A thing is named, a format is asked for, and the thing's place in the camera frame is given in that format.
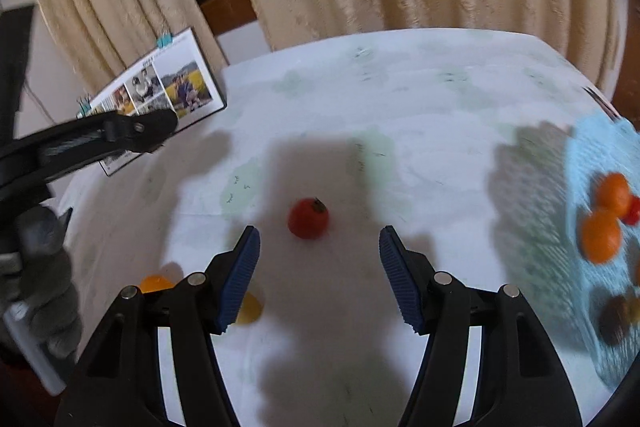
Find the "brown fruit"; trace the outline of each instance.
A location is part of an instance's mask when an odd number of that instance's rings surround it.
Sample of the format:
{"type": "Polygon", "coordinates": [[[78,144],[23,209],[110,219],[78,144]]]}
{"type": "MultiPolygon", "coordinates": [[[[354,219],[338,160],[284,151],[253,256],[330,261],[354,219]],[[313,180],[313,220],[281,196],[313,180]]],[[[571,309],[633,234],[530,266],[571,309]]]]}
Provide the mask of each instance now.
{"type": "Polygon", "coordinates": [[[596,203],[608,208],[616,217],[625,217],[631,206],[631,189],[620,172],[610,172],[598,184],[596,203]]]}
{"type": "Polygon", "coordinates": [[[600,312],[598,333],[607,346],[617,346],[629,334],[629,304],[623,295],[610,298],[600,312]]]}
{"type": "Polygon", "coordinates": [[[616,216],[605,208],[597,208],[585,218],[580,230],[582,253],[593,264],[613,259],[622,245],[622,230],[616,216]]]}
{"type": "Polygon", "coordinates": [[[631,324],[640,323],[640,299],[635,295],[626,298],[629,306],[629,322],[631,324]]]}

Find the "metal screw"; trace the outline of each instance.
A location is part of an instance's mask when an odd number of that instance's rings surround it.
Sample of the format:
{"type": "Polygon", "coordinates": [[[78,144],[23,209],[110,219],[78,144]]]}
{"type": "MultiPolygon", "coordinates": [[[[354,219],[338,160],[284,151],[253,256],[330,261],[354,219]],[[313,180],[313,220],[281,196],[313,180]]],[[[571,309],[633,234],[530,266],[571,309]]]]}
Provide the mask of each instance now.
{"type": "Polygon", "coordinates": [[[138,293],[138,288],[135,286],[125,286],[120,292],[120,297],[123,299],[130,299],[135,297],[136,293],[138,293]]]}
{"type": "Polygon", "coordinates": [[[446,286],[447,284],[451,284],[453,277],[451,277],[447,272],[436,272],[436,275],[433,276],[433,280],[438,284],[446,286]]]}
{"type": "Polygon", "coordinates": [[[190,276],[187,277],[187,282],[191,286],[200,286],[206,280],[207,280],[207,276],[204,275],[204,273],[202,273],[202,272],[195,272],[195,273],[192,273],[190,276]]]}
{"type": "Polygon", "coordinates": [[[512,299],[516,298],[518,295],[520,295],[520,289],[514,285],[514,284],[506,284],[503,286],[502,291],[510,296],[512,299]]]}

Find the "cherry tomato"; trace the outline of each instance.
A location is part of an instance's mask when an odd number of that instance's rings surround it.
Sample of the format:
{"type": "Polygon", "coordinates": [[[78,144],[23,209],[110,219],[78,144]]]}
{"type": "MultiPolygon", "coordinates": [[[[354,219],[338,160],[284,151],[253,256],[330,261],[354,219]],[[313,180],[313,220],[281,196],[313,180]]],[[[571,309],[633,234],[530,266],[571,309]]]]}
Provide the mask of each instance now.
{"type": "Polygon", "coordinates": [[[170,280],[162,275],[150,275],[145,277],[138,287],[142,293],[159,292],[160,290],[168,290],[175,286],[170,280]]]}
{"type": "Polygon", "coordinates": [[[329,211],[318,198],[305,198],[290,210],[287,224],[300,239],[317,239],[329,225],[329,211]]]}
{"type": "Polygon", "coordinates": [[[244,294],[242,305],[236,317],[236,324],[247,325],[255,322],[262,315],[262,304],[255,296],[249,292],[244,294]]]}
{"type": "Polygon", "coordinates": [[[625,225],[632,227],[636,226],[640,222],[640,198],[638,196],[631,197],[631,204],[626,216],[622,218],[622,222],[625,225]]]}

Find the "red tomato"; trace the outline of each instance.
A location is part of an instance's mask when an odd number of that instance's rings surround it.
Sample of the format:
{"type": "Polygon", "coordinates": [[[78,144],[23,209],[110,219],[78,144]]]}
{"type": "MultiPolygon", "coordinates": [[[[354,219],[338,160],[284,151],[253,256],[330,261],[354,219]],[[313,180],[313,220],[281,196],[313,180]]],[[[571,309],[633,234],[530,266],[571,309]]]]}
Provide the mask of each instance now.
{"type": "Polygon", "coordinates": [[[287,224],[300,239],[317,239],[329,225],[329,211],[318,198],[305,198],[289,211],[287,224]]]}
{"type": "Polygon", "coordinates": [[[625,225],[636,226],[640,221],[640,198],[638,196],[631,197],[631,204],[626,216],[622,218],[625,225]]]}

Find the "blue binder clip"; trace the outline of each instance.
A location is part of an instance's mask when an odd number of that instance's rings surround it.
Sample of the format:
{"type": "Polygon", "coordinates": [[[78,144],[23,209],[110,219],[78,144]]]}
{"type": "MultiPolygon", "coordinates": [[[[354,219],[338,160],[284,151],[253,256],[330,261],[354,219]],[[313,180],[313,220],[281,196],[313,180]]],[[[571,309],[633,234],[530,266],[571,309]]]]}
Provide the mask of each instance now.
{"type": "Polygon", "coordinates": [[[173,41],[174,36],[171,35],[171,33],[163,33],[158,39],[158,48],[164,48],[165,46],[171,44],[173,41]]]}
{"type": "Polygon", "coordinates": [[[86,115],[91,112],[91,98],[88,96],[82,96],[80,98],[76,98],[76,102],[78,102],[78,105],[80,106],[77,118],[86,117],[86,115]]]}

